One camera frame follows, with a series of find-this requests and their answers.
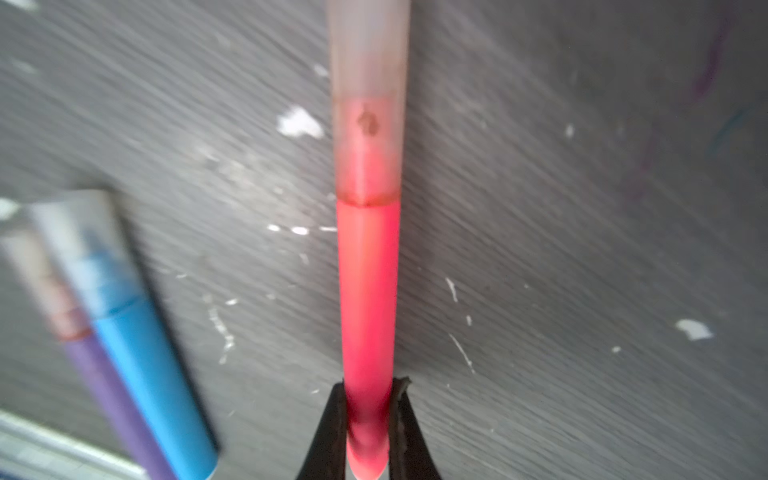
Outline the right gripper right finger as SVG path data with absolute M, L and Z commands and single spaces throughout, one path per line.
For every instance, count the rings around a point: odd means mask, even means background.
M 408 377 L 394 378 L 389 400 L 390 480 L 441 480 L 409 400 Z

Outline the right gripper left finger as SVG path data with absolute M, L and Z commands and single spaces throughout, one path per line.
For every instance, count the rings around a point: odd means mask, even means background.
M 348 432 L 344 383 L 335 384 L 317 425 L 297 480 L 344 480 Z

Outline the purple marker pen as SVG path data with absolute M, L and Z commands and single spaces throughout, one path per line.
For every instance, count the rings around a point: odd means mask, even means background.
M 41 240 L 28 228 L 14 228 L 1 235 L 1 246 L 125 449 L 150 479 L 173 479 L 153 434 Z

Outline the red marker pen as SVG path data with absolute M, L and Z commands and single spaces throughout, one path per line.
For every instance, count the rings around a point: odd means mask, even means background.
M 330 1 L 333 150 L 347 455 L 388 464 L 411 4 Z

